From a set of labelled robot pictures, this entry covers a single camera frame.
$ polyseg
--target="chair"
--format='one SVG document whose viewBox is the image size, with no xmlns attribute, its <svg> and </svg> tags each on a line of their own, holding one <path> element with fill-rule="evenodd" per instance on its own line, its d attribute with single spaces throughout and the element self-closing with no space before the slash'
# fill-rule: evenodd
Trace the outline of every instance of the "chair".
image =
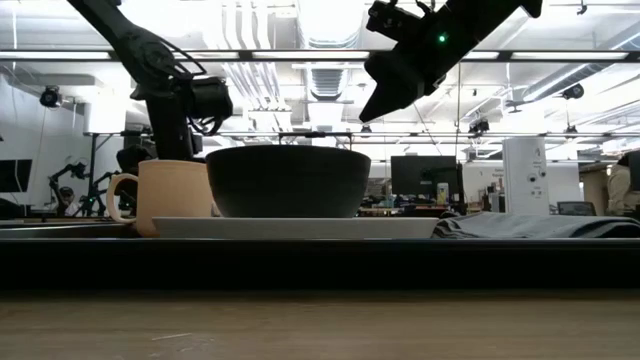
<svg viewBox="0 0 640 360">
<path fill-rule="evenodd" d="M 558 202 L 558 215 L 596 216 L 596 207 L 586 201 L 561 201 Z"/>
</svg>

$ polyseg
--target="white device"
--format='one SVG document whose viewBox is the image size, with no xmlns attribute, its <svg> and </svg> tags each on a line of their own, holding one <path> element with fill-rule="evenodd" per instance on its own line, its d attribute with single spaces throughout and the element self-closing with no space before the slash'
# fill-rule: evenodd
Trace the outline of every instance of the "white device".
<svg viewBox="0 0 640 360">
<path fill-rule="evenodd" d="M 544 138 L 503 141 L 507 213 L 549 215 L 549 182 Z"/>
</svg>

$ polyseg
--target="wooden table surface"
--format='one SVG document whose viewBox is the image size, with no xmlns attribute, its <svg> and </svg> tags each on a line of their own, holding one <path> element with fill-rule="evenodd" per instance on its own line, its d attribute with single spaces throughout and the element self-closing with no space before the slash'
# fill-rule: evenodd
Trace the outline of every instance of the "wooden table surface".
<svg viewBox="0 0 640 360">
<path fill-rule="evenodd" d="M 640 359 L 639 292 L 0 300 L 0 359 Z"/>
</svg>

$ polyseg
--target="mug handle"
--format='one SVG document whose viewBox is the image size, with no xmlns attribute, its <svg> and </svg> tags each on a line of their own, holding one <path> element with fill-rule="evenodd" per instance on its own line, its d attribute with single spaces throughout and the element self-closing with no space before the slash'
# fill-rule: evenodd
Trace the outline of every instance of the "mug handle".
<svg viewBox="0 0 640 360">
<path fill-rule="evenodd" d="M 119 222 L 121 224 L 133 224 L 136 222 L 136 218 L 133 219 L 125 219 L 120 215 L 120 211 L 116 207 L 116 188 L 118 184 L 122 180 L 133 180 L 138 182 L 138 177 L 131 174 L 120 174 L 116 175 L 111 179 L 111 183 L 109 183 L 109 190 L 107 190 L 107 210 L 109 210 L 109 215 L 115 222 Z"/>
</svg>

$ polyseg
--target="person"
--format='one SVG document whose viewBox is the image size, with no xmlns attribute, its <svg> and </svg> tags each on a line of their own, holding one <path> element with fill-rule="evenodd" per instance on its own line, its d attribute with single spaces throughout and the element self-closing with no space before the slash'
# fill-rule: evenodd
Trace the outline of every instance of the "person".
<svg viewBox="0 0 640 360">
<path fill-rule="evenodd" d="M 631 191 L 629 153 L 624 154 L 611 168 L 607 188 L 611 215 L 624 215 L 625 212 L 636 211 L 636 206 L 640 205 L 640 192 Z"/>
<path fill-rule="evenodd" d="M 73 189 L 68 186 L 64 186 L 60 188 L 60 196 L 62 196 L 62 202 L 66 206 L 64 215 L 65 216 L 76 215 L 76 212 L 78 212 L 78 209 L 80 209 L 80 204 L 74 202 L 76 195 L 73 192 Z"/>
</svg>

